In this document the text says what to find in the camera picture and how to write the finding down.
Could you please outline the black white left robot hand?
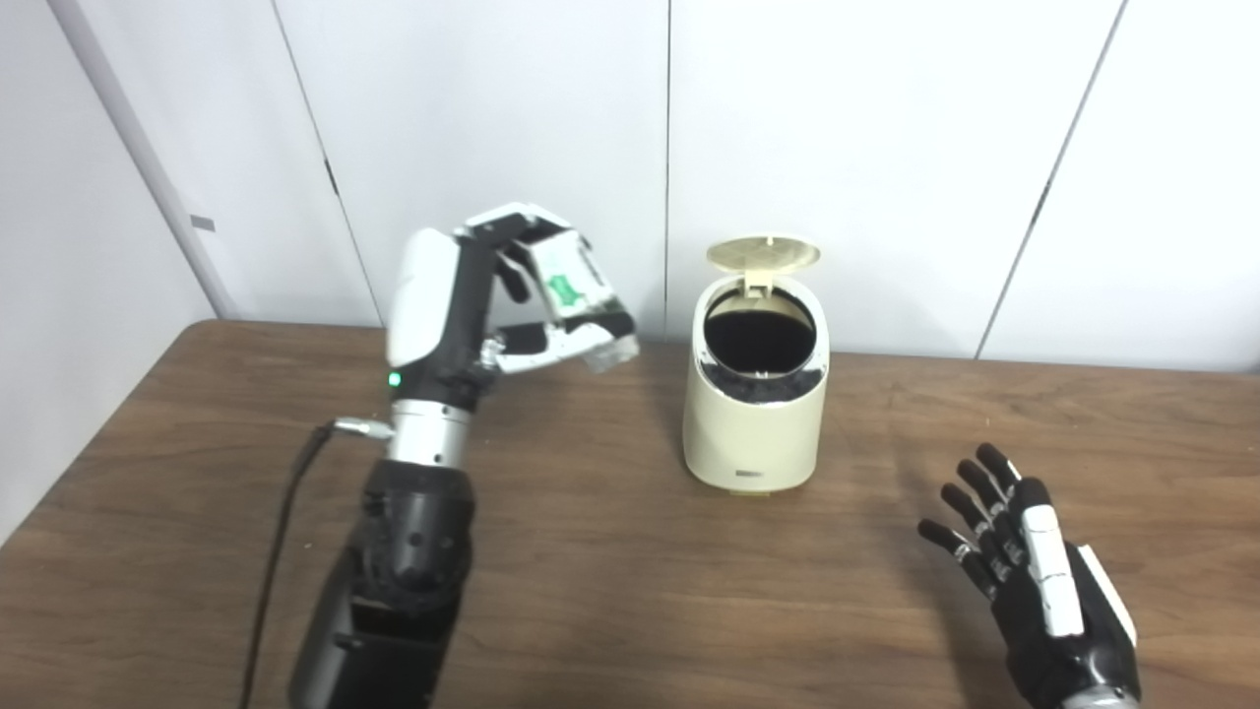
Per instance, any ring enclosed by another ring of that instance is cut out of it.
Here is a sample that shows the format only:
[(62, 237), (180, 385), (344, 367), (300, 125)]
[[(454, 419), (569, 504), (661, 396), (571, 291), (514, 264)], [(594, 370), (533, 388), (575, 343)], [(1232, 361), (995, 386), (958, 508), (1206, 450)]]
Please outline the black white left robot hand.
[(500, 377), (572, 359), (607, 372), (640, 351), (588, 239), (525, 203), (411, 235), (387, 331), (392, 400), (467, 412)]

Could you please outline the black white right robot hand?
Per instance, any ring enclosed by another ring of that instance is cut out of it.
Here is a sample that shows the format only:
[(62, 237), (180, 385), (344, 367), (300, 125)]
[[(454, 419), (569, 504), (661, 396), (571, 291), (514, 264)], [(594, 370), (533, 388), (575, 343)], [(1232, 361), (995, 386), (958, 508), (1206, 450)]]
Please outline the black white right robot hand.
[(1028, 705), (1138, 708), (1134, 620), (1097, 553), (1065, 536), (1045, 481), (985, 441), (940, 495), (964, 530), (924, 519), (919, 535), (948, 552), (988, 601)]

